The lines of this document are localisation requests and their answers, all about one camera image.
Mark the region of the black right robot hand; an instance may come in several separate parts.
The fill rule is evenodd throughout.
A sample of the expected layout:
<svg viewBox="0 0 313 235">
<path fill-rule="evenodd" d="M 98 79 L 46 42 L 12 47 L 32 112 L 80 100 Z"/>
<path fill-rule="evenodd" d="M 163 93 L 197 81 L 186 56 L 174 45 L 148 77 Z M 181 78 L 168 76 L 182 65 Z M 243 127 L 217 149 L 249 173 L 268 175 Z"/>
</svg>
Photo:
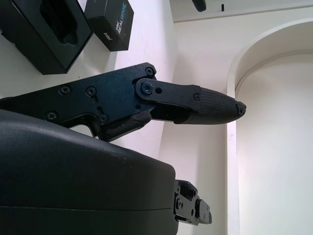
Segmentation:
<svg viewBox="0 0 313 235">
<path fill-rule="evenodd" d="M 112 142 L 151 120 L 229 123 L 246 106 L 155 74 L 142 63 L 0 101 L 1 234 L 175 235 L 179 223 L 212 223 L 171 165 Z"/>
</svg>

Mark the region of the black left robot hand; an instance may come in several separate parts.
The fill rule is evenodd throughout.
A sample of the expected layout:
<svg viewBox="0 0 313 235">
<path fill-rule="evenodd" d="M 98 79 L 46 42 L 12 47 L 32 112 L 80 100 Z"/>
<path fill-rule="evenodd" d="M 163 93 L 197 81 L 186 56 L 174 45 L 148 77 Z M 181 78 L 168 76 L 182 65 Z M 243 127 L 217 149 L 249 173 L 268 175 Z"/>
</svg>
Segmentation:
<svg viewBox="0 0 313 235">
<path fill-rule="evenodd" d="M 192 2 L 198 12 L 203 12 L 207 9 L 206 0 L 192 0 Z"/>
</svg>

